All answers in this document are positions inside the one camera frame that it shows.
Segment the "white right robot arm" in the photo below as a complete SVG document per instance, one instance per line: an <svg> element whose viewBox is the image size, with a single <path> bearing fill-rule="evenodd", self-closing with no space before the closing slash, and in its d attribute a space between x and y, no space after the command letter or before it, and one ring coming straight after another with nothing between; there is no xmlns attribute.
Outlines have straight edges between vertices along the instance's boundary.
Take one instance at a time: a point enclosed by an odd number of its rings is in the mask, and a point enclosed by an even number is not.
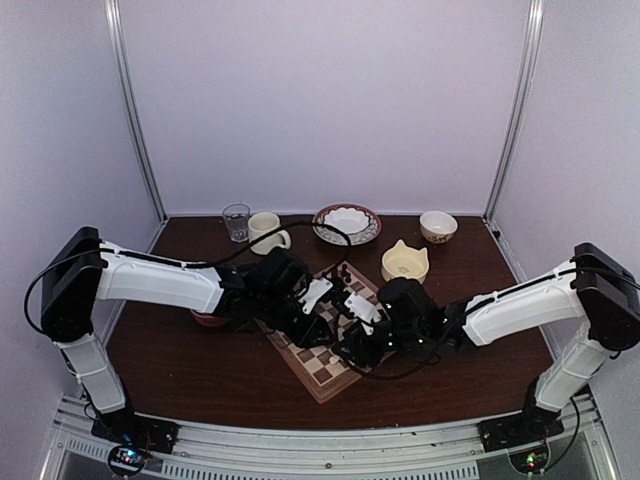
<svg viewBox="0 0 640 480"><path fill-rule="evenodd" d="M465 344L486 346L512 334L567 319L580 322L561 356L530 386L513 419L519 440L535 440L607 359L639 342L639 285L591 243L555 269L510 288L439 306L414 279L388 281L369 308L356 300L356 323L334 347L348 365L376 367L391 351L424 347L428 357Z"/></svg>

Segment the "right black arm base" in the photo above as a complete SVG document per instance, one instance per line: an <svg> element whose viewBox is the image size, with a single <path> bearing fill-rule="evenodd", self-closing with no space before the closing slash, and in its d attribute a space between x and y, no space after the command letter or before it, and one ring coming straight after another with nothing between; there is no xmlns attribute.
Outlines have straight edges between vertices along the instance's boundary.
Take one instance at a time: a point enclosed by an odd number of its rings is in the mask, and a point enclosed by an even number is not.
<svg viewBox="0 0 640 480"><path fill-rule="evenodd" d="M484 420L478 424L485 452L540 442L564 432L559 413L525 413Z"/></svg>

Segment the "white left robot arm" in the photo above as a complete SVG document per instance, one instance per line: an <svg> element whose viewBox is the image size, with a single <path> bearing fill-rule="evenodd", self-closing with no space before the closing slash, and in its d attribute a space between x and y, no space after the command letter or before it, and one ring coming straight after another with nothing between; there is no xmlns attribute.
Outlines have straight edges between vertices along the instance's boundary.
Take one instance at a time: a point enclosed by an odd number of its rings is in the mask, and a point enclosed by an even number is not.
<svg viewBox="0 0 640 480"><path fill-rule="evenodd" d="M125 250L104 242L97 229L82 227L26 292L41 290L40 317L29 326L48 337L70 363L106 429L123 444L137 442L144 424L130 410L123 382L115 372L91 320L98 300L124 300L178 307L198 314L244 321L260 318L270 328L303 328L300 344L319 327L314 309L332 289L312 278L290 251L274 248L243 270L228 259L186 262Z"/></svg>

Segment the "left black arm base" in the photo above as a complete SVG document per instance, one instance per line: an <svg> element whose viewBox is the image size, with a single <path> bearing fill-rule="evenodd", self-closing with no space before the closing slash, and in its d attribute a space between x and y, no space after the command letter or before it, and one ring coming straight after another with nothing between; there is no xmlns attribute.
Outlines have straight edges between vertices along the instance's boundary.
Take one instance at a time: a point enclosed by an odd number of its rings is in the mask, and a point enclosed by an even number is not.
<svg viewBox="0 0 640 480"><path fill-rule="evenodd" d="M104 415L92 425L94 437L138 449L171 454L177 440L179 425L149 417Z"/></svg>

